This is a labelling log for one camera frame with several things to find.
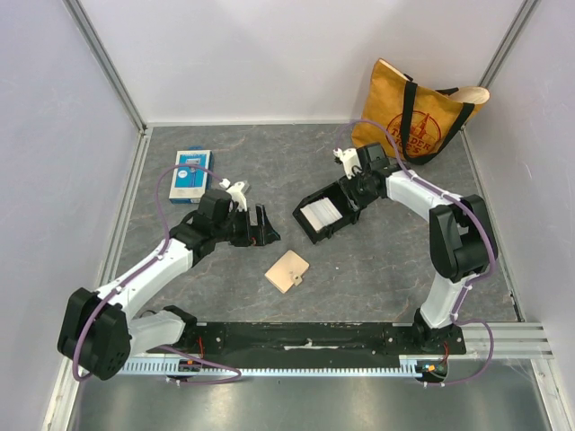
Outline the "black plastic card box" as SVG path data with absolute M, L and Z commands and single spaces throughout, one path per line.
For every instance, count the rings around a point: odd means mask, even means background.
M 350 194 L 349 181 L 343 176 L 302 199 L 292 212 L 311 243 L 330 239 L 343 227 L 355 224 L 361 208 Z

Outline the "beige leather card holder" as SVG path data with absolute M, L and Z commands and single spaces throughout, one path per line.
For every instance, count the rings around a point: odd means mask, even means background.
M 299 286 L 302 283 L 303 276 L 309 268 L 310 264 L 306 260 L 294 251 L 287 251 L 264 276 L 282 294 L 285 294 L 293 286 Z

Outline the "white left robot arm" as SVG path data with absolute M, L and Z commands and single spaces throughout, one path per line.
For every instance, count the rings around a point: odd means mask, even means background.
M 175 306 L 144 318 L 137 312 L 171 281 L 211 254 L 218 243 L 261 247 L 279 240 L 265 207 L 250 218 L 240 184 L 210 190 L 197 209 L 169 229 L 152 252 L 123 275 L 94 291 L 78 288 L 68 298 L 57 350 L 72 362 L 78 381 L 102 381 L 117 374 L 127 360 L 163 345 L 191 351 L 198 341 L 194 316 Z

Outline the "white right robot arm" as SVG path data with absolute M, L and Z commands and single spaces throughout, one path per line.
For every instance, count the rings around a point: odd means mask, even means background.
M 333 151 L 345 172 L 342 184 L 359 209 L 389 198 L 421 216 L 429 227 L 429 255 L 436 271 L 423 305 L 416 311 L 411 342 L 432 353 L 454 336 L 455 321 L 473 278 L 497 259 L 491 221 L 477 195 L 453 195 L 402 164 L 392 164 L 380 144 Z

